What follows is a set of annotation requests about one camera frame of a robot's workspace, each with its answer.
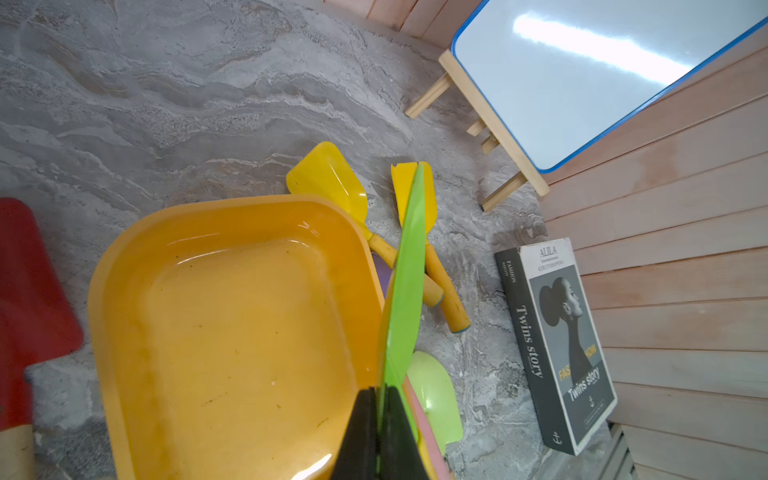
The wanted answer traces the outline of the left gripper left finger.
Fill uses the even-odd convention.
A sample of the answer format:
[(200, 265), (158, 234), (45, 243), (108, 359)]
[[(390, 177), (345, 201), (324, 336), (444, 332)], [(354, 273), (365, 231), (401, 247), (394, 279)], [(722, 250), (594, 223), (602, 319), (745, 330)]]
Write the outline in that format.
[(331, 473), (332, 480), (375, 479), (377, 475), (376, 390), (360, 390)]

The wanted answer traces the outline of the purple shovel pink handle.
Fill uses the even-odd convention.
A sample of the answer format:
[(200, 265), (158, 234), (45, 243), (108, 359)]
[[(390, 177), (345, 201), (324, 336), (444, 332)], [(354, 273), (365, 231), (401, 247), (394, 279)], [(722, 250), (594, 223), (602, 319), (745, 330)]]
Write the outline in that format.
[(384, 297), (387, 297), (391, 275), (392, 275), (392, 269), (378, 254), (373, 253), (372, 259), (377, 272), (378, 281), (381, 287), (382, 294)]

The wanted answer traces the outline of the green pointed shovel yellow handle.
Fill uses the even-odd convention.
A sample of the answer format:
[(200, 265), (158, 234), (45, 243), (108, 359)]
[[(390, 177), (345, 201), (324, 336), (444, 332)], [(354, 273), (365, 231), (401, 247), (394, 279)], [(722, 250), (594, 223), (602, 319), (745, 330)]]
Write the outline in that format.
[(426, 198), (425, 171), (416, 167), (410, 187), (402, 234), (393, 269), (383, 322), (387, 331), (384, 343), (384, 365), (378, 393), (378, 437), (383, 412), (384, 389), (395, 387), (401, 396), (407, 418), (418, 447), (419, 430), (415, 414), (409, 406), (407, 370), (418, 337), (425, 274)]

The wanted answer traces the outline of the yellow scoop shovel yellow handle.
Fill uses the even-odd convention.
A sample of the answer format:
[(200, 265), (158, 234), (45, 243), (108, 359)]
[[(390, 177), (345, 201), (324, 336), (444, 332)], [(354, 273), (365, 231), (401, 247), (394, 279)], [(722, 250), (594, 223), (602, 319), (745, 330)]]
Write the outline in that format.
[[(434, 194), (434, 182), (427, 181), (427, 174), (432, 174), (431, 166), (419, 162), (425, 169), (425, 198)], [(415, 163), (404, 163), (393, 166), (394, 170), (403, 171), (406, 179), (413, 180), (416, 171)], [(405, 180), (396, 180), (393, 173), (395, 193), (397, 197), (398, 215), (401, 225), (404, 222), (405, 211), (410, 193), (406, 192)], [(370, 249), (381, 257), (384, 262), (394, 269), (396, 249), (389, 245), (379, 235), (371, 232), (366, 226), (368, 200), (365, 189), (352, 170), (338, 147), (328, 141), (315, 146), (286, 176), (286, 185), (291, 194), (311, 194), (332, 201), (342, 210), (352, 216), (362, 229)], [(436, 220), (436, 200), (426, 200), (427, 227), (431, 229)], [(427, 243), (426, 268), (423, 301), (434, 307), (444, 299), (444, 289), (450, 278), (437, 256), (434, 247)]]

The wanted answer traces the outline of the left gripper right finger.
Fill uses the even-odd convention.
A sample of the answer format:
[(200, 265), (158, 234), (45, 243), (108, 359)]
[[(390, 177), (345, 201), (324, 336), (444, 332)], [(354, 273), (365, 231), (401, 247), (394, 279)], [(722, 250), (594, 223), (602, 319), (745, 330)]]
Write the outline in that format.
[(391, 386), (384, 389), (379, 424), (379, 478), (428, 479), (401, 396)]

